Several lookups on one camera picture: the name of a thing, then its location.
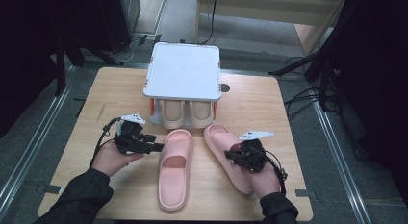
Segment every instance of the person's left hand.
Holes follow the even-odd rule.
[[[93,160],[91,168],[112,177],[130,162],[139,160],[143,157],[144,154],[122,154],[117,149],[116,144],[113,141],[110,141],[102,145],[95,159]]]

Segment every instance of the wooden tabletop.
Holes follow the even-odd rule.
[[[114,117],[139,113],[147,122],[142,132],[164,143],[169,130],[149,122],[149,99],[143,95],[146,70],[104,67],[99,70],[81,115],[72,131],[51,185],[66,187],[89,168],[95,145],[104,125]],[[308,221],[313,212],[309,197],[297,197],[306,189],[293,137],[276,79],[221,74],[231,89],[217,102],[216,123],[237,136],[250,130],[273,131],[261,139],[289,174],[287,197],[299,209],[297,220]],[[242,195],[231,183],[221,164],[205,144],[203,129],[188,129],[193,139],[190,194],[186,206],[165,212],[158,203],[160,153],[152,152],[114,175],[110,185],[114,197],[97,215],[104,219],[139,220],[262,220],[256,195]],[[111,128],[112,138],[115,126]],[[38,214],[43,215],[57,201],[58,194],[45,194]]]

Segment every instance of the black sleeve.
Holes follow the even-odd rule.
[[[292,224],[297,223],[299,211],[294,204],[285,197],[285,194],[276,192],[261,198],[262,214],[265,224]]]
[[[57,203],[34,223],[92,223],[114,195],[109,181],[106,174],[90,168],[72,179]]]

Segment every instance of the slide sandal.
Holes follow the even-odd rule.
[[[227,172],[234,186],[242,193],[252,194],[254,190],[249,179],[243,174],[242,168],[234,164],[232,160],[225,158],[224,154],[225,150],[230,150],[233,145],[241,143],[238,137],[226,127],[214,124],[204,130],[204,139]]]
[[[161,123],[166,129],[178,129],[184,125],[184,101],[160,100]]]
[[[159,204],[165,211],[184,207],[189,194],[192,137],[186,130],[174,130],[166,137],[160,153]]]
[[[213,103],[204,101],[189,102],[190,123],[194,128],[205,128],[214,120]]]

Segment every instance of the table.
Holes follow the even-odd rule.
[[[344,0],[217,0],[216,14],[292,23],[309,55],[318,48],[328,28],[336,25],[343,4]],[[197,0],[196,43],[200,14],[212,14],[213,5],[214,0]]]
[[[149,99],[143,93],[146,70],[103,67],[99,70],[87,101],[72,131],[51,185],[66,187],[75,176],[89,168],[102,127],[112,118],[139,113],[149,116]],[[288,198],[299,209],[297,220],[313,216],[309,197],[297,197],[296,189],[306,189],[291,129],[285,114],[276,79],[272,77],[221,74],[231,89],[222,93],[217,104],[216,123],[225,125],[237,136],[248,129],[273,131],[262,138],[264,147],[274,153],[285,171]],[[157,136],[163,143],[169,130],[147,122],[143,133]],[[238,192],[216,157],[205,144],[203,129],[189,129],[193,139],[190,195],[178,212],[160,209],[157,194],[159,153],[152,152],[132,162],[111,179],[115,194],[97,218],[141,220],[261,220],[256,195]],[[45,194],[38,214],[43,215],[57,201],[58,194]]]

